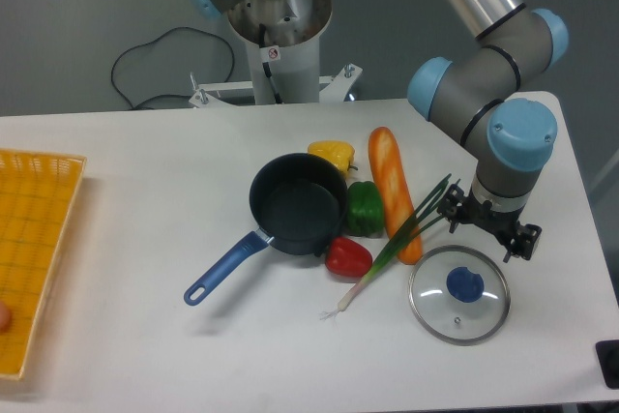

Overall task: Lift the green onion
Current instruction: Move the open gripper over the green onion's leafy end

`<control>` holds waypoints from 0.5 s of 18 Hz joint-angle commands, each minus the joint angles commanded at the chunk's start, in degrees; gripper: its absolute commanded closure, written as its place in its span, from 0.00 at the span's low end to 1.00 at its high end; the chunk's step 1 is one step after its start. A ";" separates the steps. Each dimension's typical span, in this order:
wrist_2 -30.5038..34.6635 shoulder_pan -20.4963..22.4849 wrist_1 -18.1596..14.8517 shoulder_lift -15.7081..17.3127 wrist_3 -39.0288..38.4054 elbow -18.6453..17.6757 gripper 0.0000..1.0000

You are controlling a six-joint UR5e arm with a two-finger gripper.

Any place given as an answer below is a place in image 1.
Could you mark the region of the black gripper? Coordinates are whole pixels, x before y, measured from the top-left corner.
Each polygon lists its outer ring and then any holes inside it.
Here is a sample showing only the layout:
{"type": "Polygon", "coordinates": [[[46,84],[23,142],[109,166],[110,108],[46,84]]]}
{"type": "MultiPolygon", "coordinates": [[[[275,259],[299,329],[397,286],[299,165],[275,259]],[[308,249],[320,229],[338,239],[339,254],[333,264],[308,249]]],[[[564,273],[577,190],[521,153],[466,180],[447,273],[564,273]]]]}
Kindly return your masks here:
{"type": "Polygon", "coordinates": [[[450,232],[455,232],[461,224],[472,224],[492,235],[504,245],[504,263],[512,257],[530,260],[542,234],[538,225],[519,221],[521,209],[507,213],[495,211],[489,200],[480,203],[472,193],[465,195],[458,181],[446,189],[437,213],[449,223],[450,232]]]}

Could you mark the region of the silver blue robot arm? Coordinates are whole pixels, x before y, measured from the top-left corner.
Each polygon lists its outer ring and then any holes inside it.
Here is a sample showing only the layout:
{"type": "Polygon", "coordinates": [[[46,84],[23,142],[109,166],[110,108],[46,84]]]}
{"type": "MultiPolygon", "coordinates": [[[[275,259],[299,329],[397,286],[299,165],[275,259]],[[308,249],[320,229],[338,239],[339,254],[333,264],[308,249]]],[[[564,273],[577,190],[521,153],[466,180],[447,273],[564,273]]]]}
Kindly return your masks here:
{"type": "MultiPolygon", "coordinates": [[[[259,104],[315,103],[318,38],[331,0],[192,0],[208,18],[226,16],[247,48],[259,104]]],[[[522,0],[449,0],[479,44],[468,60],[426,61],[407,87],[409,103],[476,158],[469,192],[450,189],[451,225],[473,224],[493,235],[508,257],[530,258],[541,229],[519,217],[549,160],[557,123],[542,103],[516,92],[560,59],[569,44],[563,20],[522,0]]]]}

